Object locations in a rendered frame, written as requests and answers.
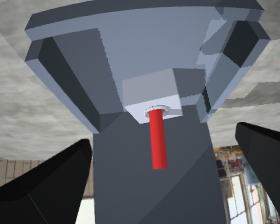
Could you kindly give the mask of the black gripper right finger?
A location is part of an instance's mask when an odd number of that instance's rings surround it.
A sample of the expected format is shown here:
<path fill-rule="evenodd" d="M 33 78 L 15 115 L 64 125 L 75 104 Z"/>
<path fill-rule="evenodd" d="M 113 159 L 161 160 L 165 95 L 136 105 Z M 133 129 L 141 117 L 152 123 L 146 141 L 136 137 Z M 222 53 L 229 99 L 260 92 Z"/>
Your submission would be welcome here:
<path fill-rule="evenodd" d="M 239 122 L 235 138 L 280 216 L 280 132 Z"/>

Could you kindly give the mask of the red peg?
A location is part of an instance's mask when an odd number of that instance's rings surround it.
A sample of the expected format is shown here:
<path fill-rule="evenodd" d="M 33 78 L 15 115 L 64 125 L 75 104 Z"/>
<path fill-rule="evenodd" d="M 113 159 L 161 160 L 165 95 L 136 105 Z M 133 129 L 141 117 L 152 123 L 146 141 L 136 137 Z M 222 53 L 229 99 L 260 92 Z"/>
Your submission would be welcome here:
<path fill-rule="evenodd" d="M 164 131 L 164 119 L 162 109 L 149 111 L 152 163 L 154 168 L 167 168 L 166 164 L 166 142 Z"/>

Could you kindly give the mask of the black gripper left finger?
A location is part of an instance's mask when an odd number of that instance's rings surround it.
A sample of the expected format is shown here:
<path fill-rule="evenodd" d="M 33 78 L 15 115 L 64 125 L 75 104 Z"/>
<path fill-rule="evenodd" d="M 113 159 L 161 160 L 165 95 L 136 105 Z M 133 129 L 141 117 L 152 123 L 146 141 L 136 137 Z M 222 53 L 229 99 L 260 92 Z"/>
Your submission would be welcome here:
<path fill-rule="evenodd" d="M 0 186 L 0 224 L 76 224 L 89 178 L 89 139 Z"/>

